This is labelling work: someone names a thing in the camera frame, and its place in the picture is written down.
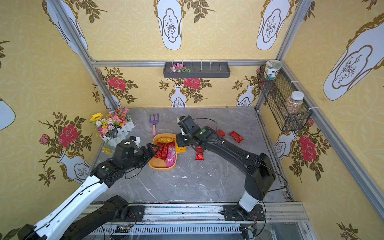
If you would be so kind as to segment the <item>yellow tea bag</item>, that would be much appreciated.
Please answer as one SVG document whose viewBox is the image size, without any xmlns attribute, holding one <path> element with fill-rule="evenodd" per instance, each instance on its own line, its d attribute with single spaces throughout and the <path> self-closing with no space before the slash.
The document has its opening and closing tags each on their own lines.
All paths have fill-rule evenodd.
<svg viewBox="0 0 384 240">
<path fill-rule="evenodd" d="M 185 153 L 185 152 L 186 152 L 186 147 L 177 147 L 176 148 L 176 153 L 177 154 Z"/>
<path fill-rule="evenodd" d="M 164 143 L 164 144 L 168 144 L 168 143 L 172 143 L 174 142 L 175 139 L 174 138 L 170 138 L 170 137 L 161 137 L 161 138 L 158 138 L 158 143 Z"/>
</svg>

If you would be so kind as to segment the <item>red tea bag top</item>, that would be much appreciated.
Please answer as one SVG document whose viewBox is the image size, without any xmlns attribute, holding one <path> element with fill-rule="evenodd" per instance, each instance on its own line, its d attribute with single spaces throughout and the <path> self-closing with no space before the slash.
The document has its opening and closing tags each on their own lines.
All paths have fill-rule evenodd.
<svg viewBox="0 0 384 240">
<path fill-rule="evenodd" d="M 244 138 L 238 134 L 237 132 L 235 131 L 232 131 L 230 134 L 229 134 L 237 143 L 241 143 Z"/>
</svg>

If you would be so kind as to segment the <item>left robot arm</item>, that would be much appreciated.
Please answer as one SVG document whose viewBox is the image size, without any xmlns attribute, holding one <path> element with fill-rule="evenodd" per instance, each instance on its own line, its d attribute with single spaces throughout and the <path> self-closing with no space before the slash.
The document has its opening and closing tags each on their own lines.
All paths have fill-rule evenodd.
<svg viewBox="0 0 384 240">
<path fill-rule="evenodd" d="M 81 240 L 106 222 L 127 215 L 128 203 L 121 197 L 108 200 L 100 210 L 77 217 L 102 193 L 127 173 L 143 168 L 160 147 L 151 143 L 137 146 L 137 138 L 121 141 L 111 158 L 98 164 L 81 186 L 59 207 L 35 225 L 17 233 L 20 240 Z"/>
</svg>

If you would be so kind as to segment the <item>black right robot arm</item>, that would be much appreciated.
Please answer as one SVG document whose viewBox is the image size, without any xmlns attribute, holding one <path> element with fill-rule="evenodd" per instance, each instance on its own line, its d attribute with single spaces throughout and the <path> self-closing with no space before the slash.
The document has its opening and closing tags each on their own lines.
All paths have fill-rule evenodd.
<svg viewBox="0 0 384 240">
<path fill-rule="evenodd" d="M 181 116 L 177 120 L 182 132 L 177 134 L 180 147 L 201 147 L 233 164 L 246 176 L 244 192 L 238 201 L 238 212 L 249 214 L 262 201 L 276 180 L 270 157 L 248 152 L 224 140 L 216 130 L 201 128 L 191 116 Z"/>
</svg>

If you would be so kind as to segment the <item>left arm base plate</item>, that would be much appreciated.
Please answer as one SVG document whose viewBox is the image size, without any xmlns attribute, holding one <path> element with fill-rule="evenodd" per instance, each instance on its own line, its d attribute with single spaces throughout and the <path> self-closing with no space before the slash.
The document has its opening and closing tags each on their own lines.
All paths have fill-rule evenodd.
<svg viewBox="0 0 384 240">
<path fill-rule="evenodd" d="M 126 220 L 131 223 L 142 222 L 144 213 L 145 213 L 145 206 L 143 205 L 129 206 Z"/>
</svg>

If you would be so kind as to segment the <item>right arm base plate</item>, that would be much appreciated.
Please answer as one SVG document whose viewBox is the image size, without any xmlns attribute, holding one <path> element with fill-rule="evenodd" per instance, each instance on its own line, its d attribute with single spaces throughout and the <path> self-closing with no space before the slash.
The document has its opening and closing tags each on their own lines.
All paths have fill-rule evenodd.
<svg viewBox="0 0 384 240">
<path fill-rule="evenodd" d="M 265 210 L 262 205 L 255 207 L 247 212 L 240 205 L 224 205 L 220 212 L 224 216 L 225 221 L 265 221 Z"/>
</svg>

